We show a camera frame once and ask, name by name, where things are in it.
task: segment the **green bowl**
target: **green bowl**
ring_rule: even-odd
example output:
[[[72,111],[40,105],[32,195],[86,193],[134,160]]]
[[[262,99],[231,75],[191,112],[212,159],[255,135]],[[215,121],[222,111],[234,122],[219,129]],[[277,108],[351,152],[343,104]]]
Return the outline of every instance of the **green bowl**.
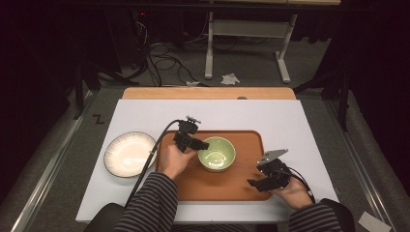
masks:
[[[198,152],[202,165],[212,172],[221,172],[235,160],[235,148],[229,140],[222,137],[209,137],[204,140],[209,143],[208,150]]]

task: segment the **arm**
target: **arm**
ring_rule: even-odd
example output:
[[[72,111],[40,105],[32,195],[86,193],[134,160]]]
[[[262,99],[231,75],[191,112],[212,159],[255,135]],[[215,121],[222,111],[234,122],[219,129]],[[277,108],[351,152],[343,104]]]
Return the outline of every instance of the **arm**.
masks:
[[[334,210],[323,203],[313,204],[305,186],[297,179],[292,177],[286,188],[277,188],[271,193],[296,210],[290,216],[289,231],[341,231]]]
[[[158,172],[147,177],[114,231],[169,231],[178,206],[173,180],[195,155],[196,151],[184,154],[175,145],[168,146],[161,156]]]

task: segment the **chair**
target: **chair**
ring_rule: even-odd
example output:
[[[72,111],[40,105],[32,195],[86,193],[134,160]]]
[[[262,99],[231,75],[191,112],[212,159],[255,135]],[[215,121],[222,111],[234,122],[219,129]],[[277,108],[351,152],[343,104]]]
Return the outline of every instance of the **chair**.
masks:
[[[355,232],[355,221],[350,210],[344,205],[337,203],[336,201],[324,198],[320,201],[326,206],[332,208],[335,211],[337,220],[340,224],[341,230],[346,232]]]

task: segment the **paper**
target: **paper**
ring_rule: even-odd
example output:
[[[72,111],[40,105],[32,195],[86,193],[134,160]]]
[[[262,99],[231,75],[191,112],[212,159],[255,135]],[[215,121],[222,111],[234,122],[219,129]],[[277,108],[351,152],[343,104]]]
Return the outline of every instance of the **paper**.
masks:
[[[228,74],[228,75],[223,75],[222,76],[223,81],[221,82],[221,84],[225,84],[225,85],[235,85],[236,82],[241,82],[239,81],[239,79],[235,76],[234,73]]]
[[[359,223],[362,227],[370,232],[389,232],[392,227],[383,221],[373,217],[368,212],[364,212],[359,219]]]

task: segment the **wooden cutting board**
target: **wooden cutting board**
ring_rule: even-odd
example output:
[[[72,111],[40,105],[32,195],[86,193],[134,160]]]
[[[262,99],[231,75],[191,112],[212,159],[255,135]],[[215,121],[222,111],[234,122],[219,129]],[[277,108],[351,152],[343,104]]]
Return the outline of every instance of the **wooden cutting board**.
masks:
[[[158,158],[166,146],[174,143],[175,131],[169,131],[162,139]],[[220,136],[228,139],[236,150],[236,159],[222,172],[210,172],[200,163],[198,157],[190,160],[186,170],[175,179],[180,201],[263,201],[271,194],[259,192],[251,187],[247,179],[264,178],[256,168],[256,162],[264,151],[262,140],[253,130],[203,130],[194,137],[204,140]]]

